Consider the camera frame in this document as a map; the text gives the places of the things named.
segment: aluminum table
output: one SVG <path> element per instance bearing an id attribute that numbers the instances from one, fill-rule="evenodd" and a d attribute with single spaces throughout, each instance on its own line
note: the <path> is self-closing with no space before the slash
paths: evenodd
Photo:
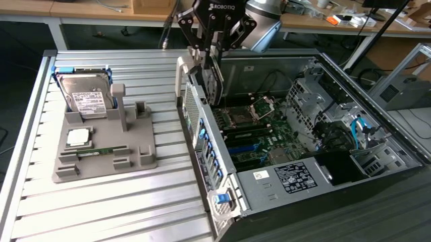
<path id="1" fill-rule="evenodd" d="M 0 241 L 213 241 L 175 106 L 186 50 L 46 52 L 0 194 Z M 55 184 L 66 102 L 51 67 L 110 66 L 125 104 L 153 109 L 158 168 Z"/>

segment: table leg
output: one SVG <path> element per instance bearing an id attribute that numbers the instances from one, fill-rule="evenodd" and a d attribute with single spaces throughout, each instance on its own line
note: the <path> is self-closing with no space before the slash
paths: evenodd
<path id="1" fill-rule="evenodd" d="M 47 18 L 46 24 L 50 27 L 52 39 L 58 50 L 67 50 L 68 45 L 64 37 L 63 26 L 60 18 Z"/>
<path id="2" fill-rule="evenodd" d="M 290 33 L 289 32 L 285 32 L 283 40 L 287 40 L 289 39 L 289 36 L 290 36 Z"/>
<path id="3" fill-rule="evenodd" d="M 349 69 L 351 67 L 351 65 L 354 64 L 354 62 L 357 61 L 359 55 L 362 54 L 362 52 L 365 51 L 366 47 L 369 46 L 371 40 L 374 39 L 374 37 L 377 36 L 377 34 L 373 34 L 370 36 L 367 36 L 363 40 L 363 42 L 361 43 L 357 51 L 354 52 L 346 66 L 343 67 L 343 70 Z"/>

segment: orange object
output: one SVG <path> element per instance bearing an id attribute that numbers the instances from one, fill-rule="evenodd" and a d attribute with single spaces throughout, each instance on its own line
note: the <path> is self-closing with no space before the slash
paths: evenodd
<path id="1" fill-rule="evenodd" d="M 326 21 L 329 21 L 334 25 L 338 25 L 338 20 L 334 17 L 327 17 Z"/>

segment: hard drive label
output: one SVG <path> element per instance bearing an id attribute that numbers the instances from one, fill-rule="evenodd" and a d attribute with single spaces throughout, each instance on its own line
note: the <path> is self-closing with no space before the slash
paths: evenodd
<path id="1" fill-rule="evenodd" d="M 281 166 L 274 170 L 290 194 L 318 186 L 303 162 Z"/>
<path id="2" fill-rule="evenodd" d="M 76 108 L 82 114 L 106 113 L 106 103 L 102 92 L 76 92 L 72 93 Z"/>

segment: robotiq logo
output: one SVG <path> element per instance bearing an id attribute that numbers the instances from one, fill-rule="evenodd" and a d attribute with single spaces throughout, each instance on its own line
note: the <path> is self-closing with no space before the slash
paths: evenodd
<path id="1" fill-rule="evenodd" d="M 222 5 L 222 4 L 210 4 L 209 10 L 211 11 L 213 9 L 230 9 L 230 10 L 235 10 L 235 6 L 234 5 Z"/>

